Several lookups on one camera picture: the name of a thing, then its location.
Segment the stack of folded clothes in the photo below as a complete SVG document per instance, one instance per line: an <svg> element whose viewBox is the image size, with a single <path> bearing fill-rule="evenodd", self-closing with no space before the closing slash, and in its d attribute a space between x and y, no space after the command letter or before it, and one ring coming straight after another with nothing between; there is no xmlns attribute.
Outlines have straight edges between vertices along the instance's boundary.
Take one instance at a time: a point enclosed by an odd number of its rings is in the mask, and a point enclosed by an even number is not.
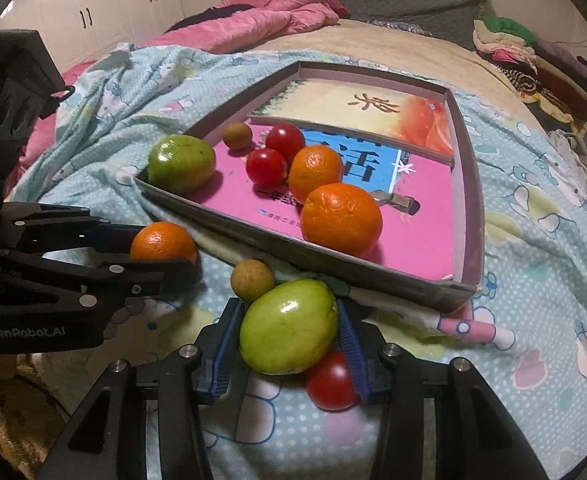
<svg viewBox="0 0 587 480"><path fill-rule="evenodd" d="M546 131L587 133L587 61L510 18L479 18L472 41Z"/></svg>

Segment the red cherry tomato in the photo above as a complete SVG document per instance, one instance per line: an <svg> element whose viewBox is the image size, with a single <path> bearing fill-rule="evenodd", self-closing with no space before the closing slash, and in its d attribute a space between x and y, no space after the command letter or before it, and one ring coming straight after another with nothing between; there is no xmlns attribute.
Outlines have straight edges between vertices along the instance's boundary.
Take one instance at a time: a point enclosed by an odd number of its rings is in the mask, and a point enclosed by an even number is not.
<svg viewBox="0 0 587 480"><path fill-rule="evenodd" d="M305 390L321 410L341 412L359 403L341 351L333 350L305 372Z"/></svg>
<svg viewBox="0 0 587 480"><path fill-rule="evenodd" d="M294 125L285 124L284 122L276 124L266 135L266 148L280 153L288 166L292 164L295 155L304 147L304 136L301 130Z"/></svg>
<svg viewBox="0 0 587 480"><path fill-rule="evenodd" d="M246 173L259 188L277 188L286 180L287 162L272 148L260 148L248 155Z"/></svg>

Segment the Hello Kitty blue quilt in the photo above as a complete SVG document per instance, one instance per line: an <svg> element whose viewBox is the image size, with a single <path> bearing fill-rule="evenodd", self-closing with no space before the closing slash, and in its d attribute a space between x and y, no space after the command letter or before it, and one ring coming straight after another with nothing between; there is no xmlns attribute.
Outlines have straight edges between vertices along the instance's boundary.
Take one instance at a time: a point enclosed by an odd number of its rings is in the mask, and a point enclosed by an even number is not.
<svg viewBox="0 0 587 480"><path fill-rule="evenodd" d="M54 144L8 197L86 207L116 223L166 220L134 181L152 144L280 68L326 60L308 50L121 44L82 72L54 119ZM469 359L558 479L587 455L587 203L569 198L574 170L502 84L454 98L479 164L481 287L453 316L394 300L371 322L420 358ZM324 412L297 379L243 372L202 419L216 478L365 479L381 411Z"/></svg>

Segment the pink comforter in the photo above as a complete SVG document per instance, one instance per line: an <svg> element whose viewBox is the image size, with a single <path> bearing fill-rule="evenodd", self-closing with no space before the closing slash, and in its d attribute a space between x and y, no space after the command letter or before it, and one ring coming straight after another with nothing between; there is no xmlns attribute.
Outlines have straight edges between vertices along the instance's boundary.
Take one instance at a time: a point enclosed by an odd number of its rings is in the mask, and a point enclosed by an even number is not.
<svg viewBox="0 0 587 480"><path fill-rule="evenodd" d="M252 9L118 44L70 68L74 92L34 127L10 174L8 200L56 204L128 196L152 144L182 133L250 81L289 61L263 41L335 25L331 0L244 0Z"/></svg>

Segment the large green apple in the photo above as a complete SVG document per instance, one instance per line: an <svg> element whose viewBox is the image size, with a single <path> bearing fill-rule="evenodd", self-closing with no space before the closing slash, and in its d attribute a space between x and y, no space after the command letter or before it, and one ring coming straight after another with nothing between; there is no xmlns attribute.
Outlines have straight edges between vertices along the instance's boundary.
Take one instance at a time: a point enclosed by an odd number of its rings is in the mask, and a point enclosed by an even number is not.
<svg viewBox="0 0 587 480"><path fill-rule="evenodd" d="M148 155L147 182L185 196L205 186L216 171L216 152L202 139L170 134L154 144Z"/></svg>

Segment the beige bed blanket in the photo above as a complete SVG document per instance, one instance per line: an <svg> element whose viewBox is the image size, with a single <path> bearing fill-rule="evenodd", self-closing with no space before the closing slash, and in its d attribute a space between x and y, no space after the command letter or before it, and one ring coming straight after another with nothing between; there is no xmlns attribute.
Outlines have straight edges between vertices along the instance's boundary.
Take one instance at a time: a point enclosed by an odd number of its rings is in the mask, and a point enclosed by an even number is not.
<svg viewBox="0 0 587 480"><path fill-rule="evenodd" d="M498 68L450 41L342 20L313 32L272 38L257 48L321 51L396 68L414 77L435 79L441 86L476 94L506 116L524 122L532 131L543 131Z"/></svg>

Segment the white wardrobe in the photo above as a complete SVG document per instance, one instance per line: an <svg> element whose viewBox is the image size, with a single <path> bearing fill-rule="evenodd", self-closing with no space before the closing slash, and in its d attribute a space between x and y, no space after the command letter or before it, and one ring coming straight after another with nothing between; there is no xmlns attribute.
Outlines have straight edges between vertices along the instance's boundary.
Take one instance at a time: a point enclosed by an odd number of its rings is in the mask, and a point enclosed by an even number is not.
<svg viewBox="0 0 587 480"><path fill-rule="evenodd" d="M64 72L121 42L144 44L182 17L180 0L12 0L0 29L36 30Z"/></svg>

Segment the brown longan fruit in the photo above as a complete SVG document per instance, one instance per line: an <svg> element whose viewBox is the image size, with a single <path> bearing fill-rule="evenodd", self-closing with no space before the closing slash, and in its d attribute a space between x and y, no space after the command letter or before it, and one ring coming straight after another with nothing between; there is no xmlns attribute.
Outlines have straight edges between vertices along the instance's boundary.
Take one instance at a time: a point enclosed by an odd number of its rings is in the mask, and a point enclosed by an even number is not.
<svg viewBox="0 0 587 480"><path fill-rule="evenodd" d="M244 260L236 264L231 275L231 288L236 296L251 304L275 286L271 269L256 259Z"/></svg>
<svg viewBox="0 0 587 480"><path fill-rule="evenodd" d="M252 130L244 122L230 122L222 132L222 141L231 151L241 151L252 143Z"/></svg>

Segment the small orange tangerine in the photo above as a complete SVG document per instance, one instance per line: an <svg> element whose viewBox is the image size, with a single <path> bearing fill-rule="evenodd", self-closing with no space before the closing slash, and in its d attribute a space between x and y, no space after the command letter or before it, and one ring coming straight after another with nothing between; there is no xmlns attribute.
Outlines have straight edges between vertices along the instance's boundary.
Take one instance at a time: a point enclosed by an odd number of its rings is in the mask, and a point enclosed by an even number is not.
<svg viewBox="0 0 587 480"><path fill-rule="evenodd" d="M330 183L307 196L300 229L307 242L361 257L379 240L382 214L374 198L362 188Z"/></svg>

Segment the yellow orange booklet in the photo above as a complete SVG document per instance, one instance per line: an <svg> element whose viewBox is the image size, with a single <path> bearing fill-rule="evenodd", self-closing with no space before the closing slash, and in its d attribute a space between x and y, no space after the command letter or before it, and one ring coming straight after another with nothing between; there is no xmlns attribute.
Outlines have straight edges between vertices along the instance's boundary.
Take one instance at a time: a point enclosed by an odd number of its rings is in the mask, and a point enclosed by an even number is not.
<svg viewBox="0 0 587 480"><path fill-rule="evenodd" d="M393 89L356 82L299 78L255 108L261 124L290 122L359 138L383 139L439 162L453 162L454 150L444 104Z"/></svg>

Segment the black garment on bed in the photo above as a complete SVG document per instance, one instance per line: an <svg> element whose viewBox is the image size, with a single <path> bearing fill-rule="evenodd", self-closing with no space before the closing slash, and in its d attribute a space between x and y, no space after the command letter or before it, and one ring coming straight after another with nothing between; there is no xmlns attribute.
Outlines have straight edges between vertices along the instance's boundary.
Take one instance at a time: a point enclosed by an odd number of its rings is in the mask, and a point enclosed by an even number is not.
<svg viewBox="0 0 587 480"><path fill-rule="evenodd" d="M173 24L167 32L174 32L175 30L185 28L199 23L217 20L218 18L229 18L237 12L251 10L251 4L239 3L232 4L231 6L221 6L220 8L209 8L202 13L183 18L181 21Z"/></svg>

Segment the large orange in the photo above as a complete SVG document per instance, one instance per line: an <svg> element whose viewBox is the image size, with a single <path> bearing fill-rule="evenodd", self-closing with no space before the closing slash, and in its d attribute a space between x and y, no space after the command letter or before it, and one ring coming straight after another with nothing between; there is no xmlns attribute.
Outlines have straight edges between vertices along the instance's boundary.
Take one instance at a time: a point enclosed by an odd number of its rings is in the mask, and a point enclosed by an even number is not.
<svg viewBox="0 0 587 480"><path fill-rule="evenodd" d="M188 232L171 222L155 222L136 234L130 248L133 260L186 259L197 262L197 247Z"/></svg>

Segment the shallow grey cardboard box tray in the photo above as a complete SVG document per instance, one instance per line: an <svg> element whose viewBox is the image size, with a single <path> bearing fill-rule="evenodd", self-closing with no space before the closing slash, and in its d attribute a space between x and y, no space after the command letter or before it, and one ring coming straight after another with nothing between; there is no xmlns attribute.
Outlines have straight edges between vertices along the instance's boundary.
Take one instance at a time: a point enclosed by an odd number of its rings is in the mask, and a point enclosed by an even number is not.
<svg viewBox="0 0 587 480"><path fill-rule="evenodd" d="M298 127L343 161L344 181L371 194L382 232L362 257L307 242L288 188L263 191L243 155L223 143L232 122L261 142L272 125ZM179 196L136 182L152 202L299 269L451 312L483 275L482 193L476 157L450 89L372 68L295 62L225 98L188 129L216 153L216 172Z"/></svg>

